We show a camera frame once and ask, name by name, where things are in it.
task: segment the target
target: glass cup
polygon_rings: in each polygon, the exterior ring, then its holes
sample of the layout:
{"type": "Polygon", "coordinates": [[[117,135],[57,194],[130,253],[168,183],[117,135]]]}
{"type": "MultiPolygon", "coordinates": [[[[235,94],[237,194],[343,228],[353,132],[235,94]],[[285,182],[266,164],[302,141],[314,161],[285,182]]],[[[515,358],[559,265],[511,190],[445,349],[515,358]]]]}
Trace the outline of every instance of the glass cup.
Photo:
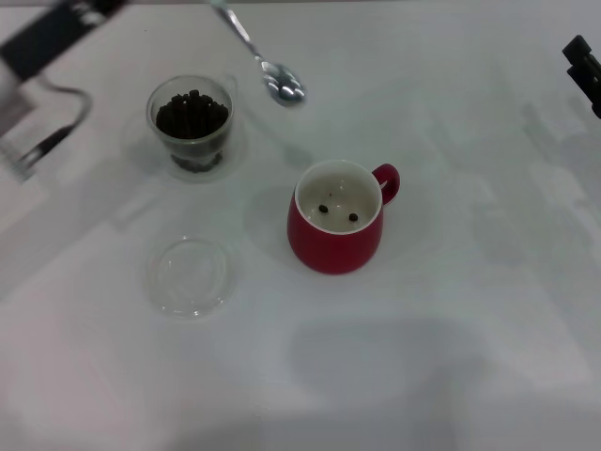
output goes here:
{"type": "Polygon", "coordinates": [[[146,119],[154,133],[161,139],[170,154],[172,162],[178,167],[177,174],[185,179],[202,177],[211,171],[223,159],[223,151],[232,130],[234,118],[234,93],[236,81],[227,76],[227,89],[222,83],[203,75],[179,75],[157,87],[146,106],[146,119]],[[187,94],[197,89],[200,95],[208,95],[214,101],[227,108],[227,120],[217,131],[196,139],[179,139],[170,136],[157,127],[159,109],[169,103],[177,94],[187,94]]]}

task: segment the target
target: mug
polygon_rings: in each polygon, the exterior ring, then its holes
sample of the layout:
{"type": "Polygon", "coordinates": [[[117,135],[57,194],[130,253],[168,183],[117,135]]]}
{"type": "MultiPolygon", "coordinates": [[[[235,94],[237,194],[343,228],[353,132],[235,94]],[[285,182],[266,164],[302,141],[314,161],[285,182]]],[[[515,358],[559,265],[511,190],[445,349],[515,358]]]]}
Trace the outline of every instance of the mug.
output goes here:
{"type": "Polygon", "coordinates": [[[327,274],[359,269],[376,252],[383,206],[400,187],[398,171],[383,164],[373,173],[346,160],[311,166],[294,188],[288,241],[309,268],[327,274]]]}

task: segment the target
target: black object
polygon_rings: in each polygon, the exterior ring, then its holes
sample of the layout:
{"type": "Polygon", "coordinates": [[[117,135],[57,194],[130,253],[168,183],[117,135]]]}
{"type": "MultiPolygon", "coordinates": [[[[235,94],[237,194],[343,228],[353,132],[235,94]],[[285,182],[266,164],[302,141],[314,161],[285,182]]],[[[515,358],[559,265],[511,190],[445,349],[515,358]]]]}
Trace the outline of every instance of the black object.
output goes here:
{"type": "Polygon", "coordinates": [[[591,55],[591,47],[581,35],[563,49],[572,67],[567,73],[593,103],[593,112],[601,119],[601,65],[591,55]]]}
{"type": "Polygon", "coordinates": [[[229,110],[198,90],[177,94],[157,113],[161,132],[179,139],[198,139],[217,132],[227,121],[229,110]]]}
{"type": "Polygon", "coordinates": [[[222,159],[223,155],[221,152],[216,154],[215,157],[213,157],[213,159],[208,163],[198,163],[193,162],[192,160],[184,160],[183,158],[178,158],[175,155],[171,156],[171,160],[173,160],[175,164],[177,164],[182,169],[188,172],[192,172],[194,174],[198,174],[199,172],[210,171],[213,167],[219,164],[222,159]]]}
{"type": "Polygon", "coordinates": [[[62,1],[0,46],[0,58],[24,82],[106,22],[125,3],[126,0],[62,1]]]}

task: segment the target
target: metal spoon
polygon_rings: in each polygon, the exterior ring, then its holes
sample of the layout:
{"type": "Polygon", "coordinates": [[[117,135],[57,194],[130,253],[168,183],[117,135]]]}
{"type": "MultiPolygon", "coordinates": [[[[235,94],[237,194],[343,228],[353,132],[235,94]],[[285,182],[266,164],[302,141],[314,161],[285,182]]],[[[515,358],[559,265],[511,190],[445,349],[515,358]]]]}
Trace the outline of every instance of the metal spoon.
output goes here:
{"type": "Polygon", "coordinates": [[[294,106],[304,102],[306,89],[286,66],[267,61],[251,42],[250,36],[239,22],[234,11],[222,0],[211,0],[219,17],[236,33],[254,55],[263,71],[263,82],[275,101],[283,106],[294,106]]]}

